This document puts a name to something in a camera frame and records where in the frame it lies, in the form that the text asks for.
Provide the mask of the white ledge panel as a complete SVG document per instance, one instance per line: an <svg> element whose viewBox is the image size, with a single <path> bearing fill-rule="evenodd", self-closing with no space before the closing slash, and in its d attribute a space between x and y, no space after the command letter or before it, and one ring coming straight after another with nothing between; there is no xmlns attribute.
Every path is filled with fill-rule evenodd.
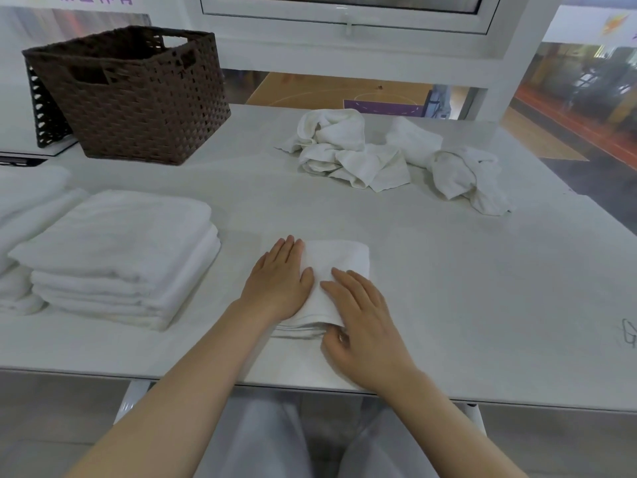
<svg viewBox="0 0 637 478"><path fill-rule="evenodd" d="M48 160L54 160L68 149L77 145L77 143L77 139L70 138L51 144L45 148L36 147L26 150L0 149L0 167L36 167Z"/></svg>

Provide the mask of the crumpled white towel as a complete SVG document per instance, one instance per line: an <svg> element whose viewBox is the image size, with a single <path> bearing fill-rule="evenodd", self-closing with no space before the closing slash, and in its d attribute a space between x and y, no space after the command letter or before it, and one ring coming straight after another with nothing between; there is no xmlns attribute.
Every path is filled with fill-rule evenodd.
<svg viewBox="0 0 637 478"><path fill-rule="evenodd" d="M357 110L314 110L301 117L294 136L275 148L294 153L316 144L327 144L337 150L360 152L366 143L364 128L364 117Z"/></svg>
<svg viewBox="0 0 637 478"><path fill-rule="evenodd" d="M346 150L319 143L304 148L299 166L307 173L348 182L355 189L382 192L411 183L402 152L391 145L365 144L362 150Z"/></svg>
<svg viewBox="0 0 637 478"><path fill-rule="evenodd" d="M399 150L408 164L432 171L443 136L429 132L406 117L395 117L386 134L386 143Z"/></svg>
<svg viewBox="0 0 637 478"><path fill-rule="evenodd" d="M499 160L490 152L469 146L438 150L430 172L435 188L447 200L464 197L486 216L504 216L514 210L498 185Z"/></svg>

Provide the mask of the stack of folded white towels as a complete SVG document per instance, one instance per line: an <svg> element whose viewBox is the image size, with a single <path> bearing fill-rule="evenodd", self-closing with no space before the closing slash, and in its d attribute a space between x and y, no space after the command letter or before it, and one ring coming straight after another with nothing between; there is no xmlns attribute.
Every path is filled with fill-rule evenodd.
<svg viewBox="0 0 637 478"><path fill-rule="evenodd" d="M23 316L44 307L32 290L32 270L9 253L89 197L72 188L70 179L70 172L59 166L0 166L0 313Z"/></svg>
<svg viewBox="0 0 637 478"><path fill-rule="evenodd" d="M103 191L8 256L53 310L165 331L221 249L211 212L191 198Z"/></svg>

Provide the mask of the person's left forearm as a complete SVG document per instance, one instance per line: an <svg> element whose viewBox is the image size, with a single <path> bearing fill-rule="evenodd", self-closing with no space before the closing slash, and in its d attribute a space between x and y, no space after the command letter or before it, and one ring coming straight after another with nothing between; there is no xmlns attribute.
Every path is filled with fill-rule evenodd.
<svg viewBox="0 0 637 478"><path fill-rule="evenodd" d="M192 478L274 303L238 299L65 478Z"/></svg>

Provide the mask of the white window frame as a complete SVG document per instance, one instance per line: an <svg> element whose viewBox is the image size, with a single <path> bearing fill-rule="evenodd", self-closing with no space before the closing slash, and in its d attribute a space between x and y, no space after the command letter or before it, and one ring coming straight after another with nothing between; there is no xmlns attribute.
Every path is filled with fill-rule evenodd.
<svg viewBox="0 0 637 478"><path fill-rule="evenodd" d="M562 0L476 0L471 13L310 0L195 0L224 67L469 88L462 118L502 119ZM346 7L367 25L344 37Z"/></svg>

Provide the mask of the black perforated plastic basket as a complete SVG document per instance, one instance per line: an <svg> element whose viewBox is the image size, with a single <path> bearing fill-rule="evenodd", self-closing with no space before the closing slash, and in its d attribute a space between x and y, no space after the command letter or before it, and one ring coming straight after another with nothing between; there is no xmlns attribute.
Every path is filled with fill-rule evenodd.
<svg viewBox="0 0 637 478"><path fill-rule="evenodd" d="M73 131L50 92L30 63L26 62L31 103L33 105L36 142L47 148L73 136Z"/></svg>

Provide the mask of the person's white trousers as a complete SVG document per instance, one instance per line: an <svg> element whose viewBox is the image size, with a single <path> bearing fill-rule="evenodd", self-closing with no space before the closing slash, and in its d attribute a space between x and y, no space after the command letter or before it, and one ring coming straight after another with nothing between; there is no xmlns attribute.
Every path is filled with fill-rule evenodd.
<svg viewBox="0 0 637 478"><path fill-rule="evenodd" d="M380 394L346 448L338 478L440 478ZM277 392L233 393L194 478L313 478L297 400Z"/></svg>

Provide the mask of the small white towel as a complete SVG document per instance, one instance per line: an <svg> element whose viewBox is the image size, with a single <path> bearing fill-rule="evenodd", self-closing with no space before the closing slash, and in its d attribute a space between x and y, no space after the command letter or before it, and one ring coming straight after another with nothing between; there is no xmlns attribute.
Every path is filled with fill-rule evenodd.
<svg viewBox="0 0 637 478"><path fill-rule="evenodd" d="M314 339L322 337L328 326L344 327L334 303L320 283L333 280L333 268L344 272L352 270L368 278L370 249L356 241L306 241L300 271L307 268L314 273L310 294L297 313L274 328L271 334L273 338Z"/></svg>

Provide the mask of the brown woven basket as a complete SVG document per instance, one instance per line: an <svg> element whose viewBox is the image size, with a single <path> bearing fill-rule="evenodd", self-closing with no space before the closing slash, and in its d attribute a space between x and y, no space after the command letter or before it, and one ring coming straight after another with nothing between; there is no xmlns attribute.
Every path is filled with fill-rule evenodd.
<svg viewBox="0 0 637 478"><path fill-rule="evenodd" d="M212 32L131 25L22 55L93 159L179 166L231 115Z"/></svg>

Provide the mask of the white table leg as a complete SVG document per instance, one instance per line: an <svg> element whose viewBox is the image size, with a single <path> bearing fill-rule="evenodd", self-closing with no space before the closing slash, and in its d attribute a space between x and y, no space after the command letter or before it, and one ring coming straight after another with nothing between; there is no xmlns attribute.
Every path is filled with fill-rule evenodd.
<svg viewBox="0 0 637 478"><path fill-rule="evenodd" d="M117 424L148 393L152 386L153 382L151 380L130 380L113 423Z"/></svg>
<svg viewBox="0 0 637 478"><path fill-rule="evenodd" d="M476 426L484 435L487 431L483 422L482 413L477 403L463 403L461 409L465 416Z"/></svg>

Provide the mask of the person's right hand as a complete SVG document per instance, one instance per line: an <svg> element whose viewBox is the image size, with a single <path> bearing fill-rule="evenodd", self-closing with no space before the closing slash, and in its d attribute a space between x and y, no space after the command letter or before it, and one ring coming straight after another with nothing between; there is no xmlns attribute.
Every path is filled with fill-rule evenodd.
<svg viewBox="0 0 637 478"><path fill-rule="evenodd" d="M385 398L405 378L418 374L418 369L394 325L385 298L366 280L367 305L358 305L334 278L320 283L343 321L341 329L348 337L350 349L349 364L328 361L355 385Z"/></svg>

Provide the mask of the person's right forearm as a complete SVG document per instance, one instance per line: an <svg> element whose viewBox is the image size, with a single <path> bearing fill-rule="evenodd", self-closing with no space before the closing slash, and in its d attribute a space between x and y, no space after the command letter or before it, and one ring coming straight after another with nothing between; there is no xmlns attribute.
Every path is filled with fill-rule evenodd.
<svg viewBox="0 0 637 478"><path fill-rule="evenodd" d="M368 387L394 410L440 478L529 478L417 368L377 372Z"/></svg>

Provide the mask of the person's left hand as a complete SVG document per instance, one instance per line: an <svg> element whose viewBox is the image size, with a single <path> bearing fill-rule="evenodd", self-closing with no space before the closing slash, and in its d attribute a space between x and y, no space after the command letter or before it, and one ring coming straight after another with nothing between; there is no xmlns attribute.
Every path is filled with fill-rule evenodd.
<svg viewBox="0 0 637 478"><path fill-rule="evenodd" d="M282 268L282 246L279 239L253 267L238 299L238 308L261 324L273 326L291 318L306 299L300 295L300 266L305 243L296 239L296 264Z"/></svg>

